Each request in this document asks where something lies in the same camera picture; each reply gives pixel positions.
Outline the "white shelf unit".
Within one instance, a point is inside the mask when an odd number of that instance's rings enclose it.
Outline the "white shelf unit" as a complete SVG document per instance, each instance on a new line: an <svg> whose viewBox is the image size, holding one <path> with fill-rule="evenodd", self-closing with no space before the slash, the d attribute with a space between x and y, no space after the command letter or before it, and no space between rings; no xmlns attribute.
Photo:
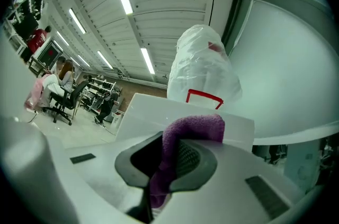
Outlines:
<svg viewBox="0 0 339 224"><path fill-rule="evenodd" d="M82 104L87 110L100 114L104 98L110 97L113 94L116 82L112 83L106 79L93 78L90 75L84 75L84 80L88 84L82 91Z"/></svg>

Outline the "purple cloth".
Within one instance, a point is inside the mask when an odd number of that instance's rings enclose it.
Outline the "purple cloth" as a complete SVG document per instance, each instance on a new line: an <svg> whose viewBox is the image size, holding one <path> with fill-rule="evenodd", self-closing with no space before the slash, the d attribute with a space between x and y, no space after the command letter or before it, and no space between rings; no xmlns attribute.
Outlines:
<svg viewBox="0 0 339 224"><path fill-rule="evenodd" d="M162 135L162 158L150 180L150 205L160 208L169 194L169 185L176 179L176 149L181 139L211 140L221 143L224 138L225 122L218 114L194 115L180 118L171 123Z"/></svg>

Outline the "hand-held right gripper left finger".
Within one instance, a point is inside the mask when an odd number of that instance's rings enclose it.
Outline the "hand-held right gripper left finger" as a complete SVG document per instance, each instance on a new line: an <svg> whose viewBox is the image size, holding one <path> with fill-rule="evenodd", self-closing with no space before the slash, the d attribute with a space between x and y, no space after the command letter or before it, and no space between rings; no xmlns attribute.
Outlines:
<svg viewBox="0 0 339 224"><path fill-rule="evenodd" d="M162 135L160 131L117 155L115 170L127 185L148 187L162 161Z"/></svg>

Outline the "plastic-wrapped water jug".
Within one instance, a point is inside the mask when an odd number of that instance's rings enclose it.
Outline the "plastic-wrapped water jug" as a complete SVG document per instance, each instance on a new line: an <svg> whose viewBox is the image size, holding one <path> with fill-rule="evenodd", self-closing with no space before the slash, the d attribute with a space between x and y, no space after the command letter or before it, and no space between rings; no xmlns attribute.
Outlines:
<svg viewBox="0 0 339 224"><path fill-rule="evenodd" d="M187 29L178 39L176 56L168 78L167 98L173 101L198 103L212 109L217 101L189 90L220 98L221 108L242 96L239 77L234 72L219 34L210 26L197 24Z"/></svg>

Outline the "pink plastic bag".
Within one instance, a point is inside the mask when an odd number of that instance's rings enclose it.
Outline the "pink plastic bag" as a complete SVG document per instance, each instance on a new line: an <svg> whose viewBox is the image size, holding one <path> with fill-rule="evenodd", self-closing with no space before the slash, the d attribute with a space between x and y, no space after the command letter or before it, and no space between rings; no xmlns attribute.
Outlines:
<svg viewBox="0 0 339 224"><path fill-rule="evenodd" d="M43 92L43 82L49 76L50 74L44 74L42 77L38 77L35 80L33 89L30 91L30 93L27 96L26 101L24 102L24 106L26 108L34 110Z"/></svg>

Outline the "white water dispenser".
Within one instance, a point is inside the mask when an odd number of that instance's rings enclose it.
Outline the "white water dispenser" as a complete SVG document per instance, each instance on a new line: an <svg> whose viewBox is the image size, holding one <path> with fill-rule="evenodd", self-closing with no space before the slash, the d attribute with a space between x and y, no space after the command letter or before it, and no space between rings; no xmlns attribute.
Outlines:
<svg viewBox="0 0 339 224"><path fill-rule="evenodd" d="M190 115L218 114L225 121L223 142L252 151L255 124L253 120L189 103L136 93L117 130L115 141L151 136L163 131L179 118Z"/></svg>

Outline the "black swivel chair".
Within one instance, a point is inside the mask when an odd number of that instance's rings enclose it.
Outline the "black swivel chair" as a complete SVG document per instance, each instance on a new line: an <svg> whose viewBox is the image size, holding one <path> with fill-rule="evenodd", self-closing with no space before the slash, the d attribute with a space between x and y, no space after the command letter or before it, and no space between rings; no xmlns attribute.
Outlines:
<svg viewBox="0 0 339 224"><path fill-rule="evenodd" d="M64 88L64 95L60 96L56 93L51 92L50 99L56 101L56 105L53 107L46 107L46 110L50 110L53 113L53 123L57 122L58 115L62 116L68 121L68 125L72 125L72 120L69 115L65 112L65 108L69 110L74 110L77 106L77 102L80 99L81 93L84 88L88 85L88 81L83 81L70 93Z"/></svg>

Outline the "black screen with red spot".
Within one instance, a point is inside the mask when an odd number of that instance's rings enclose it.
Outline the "black screen with red spot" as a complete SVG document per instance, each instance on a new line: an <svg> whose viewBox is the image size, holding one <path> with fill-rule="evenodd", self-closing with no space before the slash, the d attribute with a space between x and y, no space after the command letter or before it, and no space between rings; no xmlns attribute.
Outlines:
<svg viewBox="0 0 339 224"><path fill-rule="evenodd" d="M49 41L44 49L38 56L38 61L41 62L46 68L51 69L56 63L59 56L63 54L62 48L57 45L53 40Z"/></svg>

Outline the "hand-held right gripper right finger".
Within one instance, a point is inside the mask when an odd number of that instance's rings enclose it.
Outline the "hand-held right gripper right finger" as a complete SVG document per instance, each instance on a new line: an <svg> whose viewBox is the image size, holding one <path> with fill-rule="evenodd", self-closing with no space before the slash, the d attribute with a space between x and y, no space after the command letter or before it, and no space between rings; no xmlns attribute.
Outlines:
<svg viewBox="0 0 339 224"><path fill-rule="evenodd" d="M200 189L217 169L215 155L188 139L178 142L174 164L175 180L169 185L171 193Z"/></svg>

